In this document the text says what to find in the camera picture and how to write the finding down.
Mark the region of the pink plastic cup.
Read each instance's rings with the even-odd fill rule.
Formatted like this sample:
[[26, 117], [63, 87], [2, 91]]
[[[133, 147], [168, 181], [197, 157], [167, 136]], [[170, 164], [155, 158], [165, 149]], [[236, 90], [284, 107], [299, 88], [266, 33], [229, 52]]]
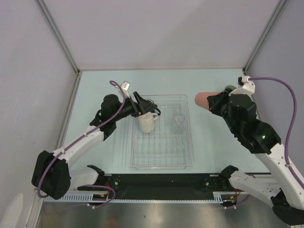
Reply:
[[206, 110], [209, 109], [209, 102], [207, 97], [218, 95], [219, 92], [199, 92], [195, 96], [195, 104], [199, 107], [202, 107]]

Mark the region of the white ceramic mug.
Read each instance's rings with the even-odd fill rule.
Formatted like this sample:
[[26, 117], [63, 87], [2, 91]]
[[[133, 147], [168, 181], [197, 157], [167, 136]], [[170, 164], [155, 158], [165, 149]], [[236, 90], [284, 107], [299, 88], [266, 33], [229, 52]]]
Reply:
[[157, 113], [148, 112], [139, 116], [139, 127], [143, 133], [151, 133], [155, 129], [155, 121], [158, 119]]

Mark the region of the light green plastic cup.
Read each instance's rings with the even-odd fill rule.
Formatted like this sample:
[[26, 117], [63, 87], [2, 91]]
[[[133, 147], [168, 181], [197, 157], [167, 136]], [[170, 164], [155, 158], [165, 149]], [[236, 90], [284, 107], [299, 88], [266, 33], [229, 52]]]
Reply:
[[230, 91], [230, 92], [235, 90], [235, 89], [236, 89], [236, 87], [233, 86], [233, 85], [228, 85], [228, 86], [225, 87], [225, 90]]

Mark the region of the clear glass cup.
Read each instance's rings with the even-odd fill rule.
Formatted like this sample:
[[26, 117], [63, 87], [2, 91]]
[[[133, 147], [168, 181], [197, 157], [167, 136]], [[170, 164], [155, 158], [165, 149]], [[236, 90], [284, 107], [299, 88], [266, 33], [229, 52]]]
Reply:
[[185, 130], [185, 116], [183, 114], [174, 114], [172, 118], [171, 129], [176, 134], [182, 134]]

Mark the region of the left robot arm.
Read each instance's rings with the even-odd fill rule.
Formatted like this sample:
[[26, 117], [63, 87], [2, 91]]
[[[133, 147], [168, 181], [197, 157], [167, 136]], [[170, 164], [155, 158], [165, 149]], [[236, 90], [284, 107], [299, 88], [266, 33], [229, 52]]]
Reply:
[[118, 121], [128, 116], [137, 118], [158, 109], [157, 104], [142, 98], [137, 92], [133, 96], [119, 101], [116, 95], [106, 95], [101, 108], [82, 135], [69, 145], [53, 152], [42, 151], [38, 155], [31, 183], [37, 188], [40, 198], [50, 196], [58, 200], [73, 183], [78, 187], [90, 185], [95, 190], [104, 186], [105, 178], [101, 175], [101, 169], [90, 165], [85, 173], [72, 175], [70, 168], [90, 149], [109, 138], [116, 130]]

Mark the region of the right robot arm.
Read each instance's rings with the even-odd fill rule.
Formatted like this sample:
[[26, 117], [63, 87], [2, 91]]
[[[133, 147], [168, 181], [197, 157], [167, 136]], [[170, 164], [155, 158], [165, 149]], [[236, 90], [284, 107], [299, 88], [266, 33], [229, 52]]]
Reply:
[[277, 182], [272, 187], [229, 165], [219, 173], [223, 190], [245, 191], [272, 208], [290, 226], [304, 223], [304, 190], [285, 162], [285, 148], [273, 127], [257, 119], [256, 104], [245, 94], [230, 94], [228, 88], [208, 96], [209, 111], [226, 122], [242, 146], [254, 154]]

